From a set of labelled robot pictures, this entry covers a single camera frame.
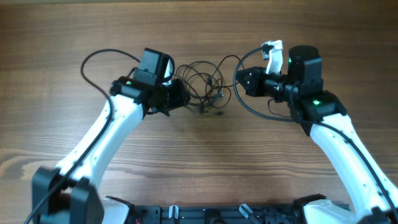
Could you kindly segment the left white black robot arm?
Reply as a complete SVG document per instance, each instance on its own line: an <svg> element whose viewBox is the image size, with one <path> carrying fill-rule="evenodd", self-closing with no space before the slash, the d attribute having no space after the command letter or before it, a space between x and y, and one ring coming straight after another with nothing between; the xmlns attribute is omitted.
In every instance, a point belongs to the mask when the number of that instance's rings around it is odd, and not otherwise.
<svg viewBox="0 0 398 224"><path fill-rule="evenodd" d="M186 106L175 63L146 48L126 76L113 81L106 103L77 146L53 169L39 167L32 178L32 211L26 223L140 223L135 206L116 197L100 199L98 188L112 158L145 116Z"/></svg>

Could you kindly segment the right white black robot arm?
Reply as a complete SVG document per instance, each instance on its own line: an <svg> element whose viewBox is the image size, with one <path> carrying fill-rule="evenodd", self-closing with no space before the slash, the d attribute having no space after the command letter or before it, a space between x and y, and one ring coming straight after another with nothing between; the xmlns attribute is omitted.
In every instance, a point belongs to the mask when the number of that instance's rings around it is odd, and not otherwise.
<svg viewBox="0 0 398 224"><path fill-rule="evenodd" d="M272 117L240 103L269 120L298 123L325 153L349 193L354 212L316 194L294 204L300 223L397 223L397 187L383 173L357 135L346 108L336 95L323 89L322 58L316 47L299 45L289 50L287 74L282 74L282 49L265 43L247 53L262 52L267 67L244 68L238 62L233 83L248 96L268 96L287 103L289 118Z"/></svg>

